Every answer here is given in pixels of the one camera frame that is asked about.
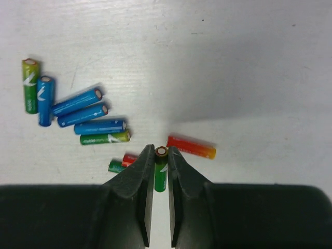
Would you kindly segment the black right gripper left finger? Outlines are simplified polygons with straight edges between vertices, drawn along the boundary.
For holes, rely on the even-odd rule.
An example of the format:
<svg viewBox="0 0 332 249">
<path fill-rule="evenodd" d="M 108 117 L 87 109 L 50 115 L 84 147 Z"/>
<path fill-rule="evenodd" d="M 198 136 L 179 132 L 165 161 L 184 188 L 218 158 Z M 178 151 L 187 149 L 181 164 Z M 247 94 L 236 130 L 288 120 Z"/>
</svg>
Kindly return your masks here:
<svg viewBox="0 0 332 249">
<path fill-rule="evenodd" d="M 101 185 L 1 186 L 1 248 L 147 248 L 154 146 Z"/>
</svg>

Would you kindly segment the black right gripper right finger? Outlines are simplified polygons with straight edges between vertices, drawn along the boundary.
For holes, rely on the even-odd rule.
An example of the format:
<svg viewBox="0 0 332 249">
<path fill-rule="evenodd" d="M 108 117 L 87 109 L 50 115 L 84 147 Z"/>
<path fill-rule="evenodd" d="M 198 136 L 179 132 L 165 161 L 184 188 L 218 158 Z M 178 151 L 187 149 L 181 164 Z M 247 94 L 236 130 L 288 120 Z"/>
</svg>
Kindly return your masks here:
<svg viewBox="0 0 332 249">
<path fill-rule="evenodd" d="M 213 183 L 169 149 L 173 248 L 331 248 L 331 201 L 305 185 Z"/>
</svg>

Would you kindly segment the green yellow-tip battery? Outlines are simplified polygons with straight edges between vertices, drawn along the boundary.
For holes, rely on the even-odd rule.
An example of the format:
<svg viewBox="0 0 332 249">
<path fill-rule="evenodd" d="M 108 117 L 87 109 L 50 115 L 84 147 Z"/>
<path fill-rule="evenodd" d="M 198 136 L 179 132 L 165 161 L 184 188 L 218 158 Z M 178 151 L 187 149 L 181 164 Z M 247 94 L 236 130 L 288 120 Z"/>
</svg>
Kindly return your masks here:
<svg viewBox="0 0 332 249">
<path fill-rule="evenodd" d="M 154 189 L 156 192 L 163 192 L 166 189 L 168 169 L 168 149 L 164 146 L 155 150 L 155 178 Z"/>
</svg>

